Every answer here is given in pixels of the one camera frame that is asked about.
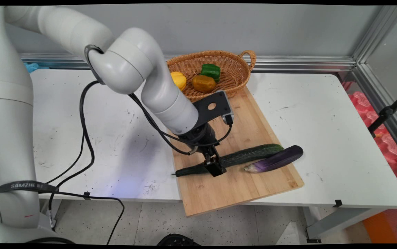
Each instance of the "table leg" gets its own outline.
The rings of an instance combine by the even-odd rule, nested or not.
[[[385,210],[340,207],[323,219],[317,207],[304,207],[303,211],[308,226],[306,228],[308,238],[318,240],[322,235],[345,229]]]

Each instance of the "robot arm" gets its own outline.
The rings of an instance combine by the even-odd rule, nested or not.
[[[41,33],[85,61],[85,47],[99,47],[104,54],[93,49],[88,57],[108,87],[131,94],[146,79],[143,104],[170,131],[184,134],[195,125],[197,109],[173,84],[162,50],[146,31],[129,28],[114,39],[111,30],[91,17],[55,6],[7,6],[4,13],[7,22]]]
[[[130,28],[115,39],[96,20],[69,8],[0,6],[0,183],[36,180],[33,158],[33,86],[26,68],[5,32],[5,22],[41,33],[86,61],[112,90],[131,94],[145,81],[143,103],[174,134],[195,125],[198,112],[172,82],[163,54],[151,35]],[[34,228],[38,223],[38,194],[0,193],[0,222],[9,227]]]

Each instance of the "black object on floor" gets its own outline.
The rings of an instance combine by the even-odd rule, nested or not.
[[[165,236],[158,246],[200,246],[199,244],[195,243],[194,240],[185,237],[180,234],[170,233],[169,235]]]

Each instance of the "strap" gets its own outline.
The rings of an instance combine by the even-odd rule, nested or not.
[[[46,191],[59,191],[58,187],[40,183],[37,181],[16,181],[12,183],[6,183],[0,186],[0,193],[13,191],[13,190],[36,190],[39,194],[46,193]]]

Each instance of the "purple eggplant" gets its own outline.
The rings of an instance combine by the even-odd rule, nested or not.
[[[292,145],[291,147],[286,148],[271,157],[250,164],[249,166],[245,167],[244,170],[251,173],[262,173],[275,170],[294,162],[302,155],[303,149],[300,146]]]

